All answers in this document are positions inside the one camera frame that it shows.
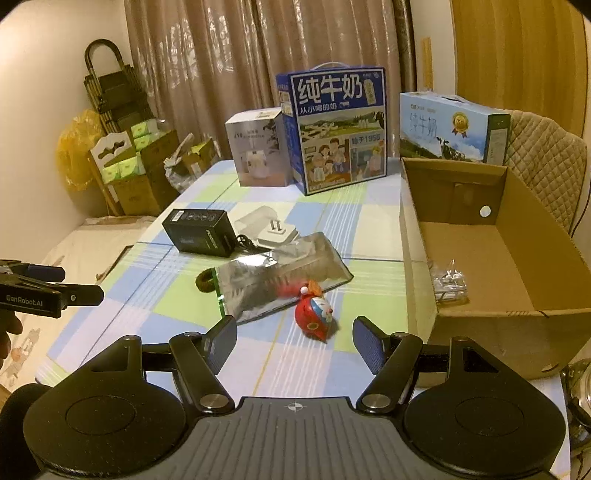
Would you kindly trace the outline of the person's left hand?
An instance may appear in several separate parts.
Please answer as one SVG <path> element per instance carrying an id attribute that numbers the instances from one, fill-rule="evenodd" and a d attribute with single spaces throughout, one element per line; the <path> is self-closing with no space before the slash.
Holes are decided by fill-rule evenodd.
<path id="1" fill-rule="evenodd" d="M 13 311 L 0 311 L 0 366 L 11 351 L 11 335 L 20 335 L 23 331 L 23 325 L 20 319 Z"/>

